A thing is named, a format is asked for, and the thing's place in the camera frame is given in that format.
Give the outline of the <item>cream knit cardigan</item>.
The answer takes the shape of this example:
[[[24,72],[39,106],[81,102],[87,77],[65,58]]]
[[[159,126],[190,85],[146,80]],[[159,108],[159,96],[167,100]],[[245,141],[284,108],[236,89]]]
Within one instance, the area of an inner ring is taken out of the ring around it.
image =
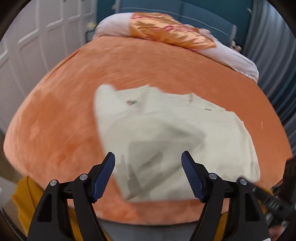
[[[95,92],[94,113],[104,151],[115,155],[113,176],[127,201],[193,199],[181,165],[184,151],[224,180],[260,179],[243,121],[193,93],[104,84]]]

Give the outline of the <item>grey pleated curtain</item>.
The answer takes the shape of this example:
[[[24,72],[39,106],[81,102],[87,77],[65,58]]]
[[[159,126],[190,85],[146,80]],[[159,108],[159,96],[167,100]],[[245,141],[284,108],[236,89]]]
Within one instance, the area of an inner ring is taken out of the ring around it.
[[[295,151],[295,36],[268,1],[254,1],[243,53],[259,71],[258,85],[272,104]]]

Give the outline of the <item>white panelled wardrobe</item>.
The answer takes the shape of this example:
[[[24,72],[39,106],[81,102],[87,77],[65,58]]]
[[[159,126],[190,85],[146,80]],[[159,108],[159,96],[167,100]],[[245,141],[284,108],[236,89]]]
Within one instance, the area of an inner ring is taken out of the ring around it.
[[[86,43],[96,1],[31,1],[1,40],[1,131],[20,104],[61,60]]]

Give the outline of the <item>small bedside table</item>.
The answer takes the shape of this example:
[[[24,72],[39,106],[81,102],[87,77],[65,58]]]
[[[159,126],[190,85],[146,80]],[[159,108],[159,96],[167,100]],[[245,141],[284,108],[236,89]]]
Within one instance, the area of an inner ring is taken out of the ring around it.
[[[86,31],[85,31],[85,42],[88,43],[92,40],[95,30],[96,30],[97,24],[94,22],[87,23],[86,25]]]

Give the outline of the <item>white pink pillow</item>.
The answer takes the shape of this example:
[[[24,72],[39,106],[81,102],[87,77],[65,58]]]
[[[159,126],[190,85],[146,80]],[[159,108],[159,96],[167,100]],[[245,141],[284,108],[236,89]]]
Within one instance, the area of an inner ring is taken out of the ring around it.
[[[133,13],[118,13],[110,15],[107,18],[103,19],[96,27],[93,39],[101,36],[132,37],[130,35],[129,27],[132,14]],[[199,30],[204,35],[213,38],[216,43],[216,47],[193,52],[202,54],[218,63],[228,66],[255,82],[258,81],[259,71],[254,62],[241,55],[237,51],[231,49],[230,47],[223,45],[213,35],[211,35],[211,32],[209,30]]]

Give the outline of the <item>blue upholstered headboard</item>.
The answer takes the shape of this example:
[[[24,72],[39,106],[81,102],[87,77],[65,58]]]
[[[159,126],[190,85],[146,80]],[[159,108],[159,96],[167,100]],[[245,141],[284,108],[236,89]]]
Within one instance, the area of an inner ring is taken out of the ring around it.
[[[116,13],[140,11],[167,14],[183,24],[209,30],[226,46],[230,46],[236,36],[236,25],[211,11],[184,1],[123,0],[115,2],[114,10]]]

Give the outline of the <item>orange floral satin pillow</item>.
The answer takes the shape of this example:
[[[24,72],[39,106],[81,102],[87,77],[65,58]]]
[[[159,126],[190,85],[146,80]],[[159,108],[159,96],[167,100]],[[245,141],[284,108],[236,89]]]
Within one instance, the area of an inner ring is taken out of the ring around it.
[[[163,13],[135,12],[129,21],[130,35],[135,38],[158,41],[192,51],[215,48],[213,38],[198,28],[186,26]]]

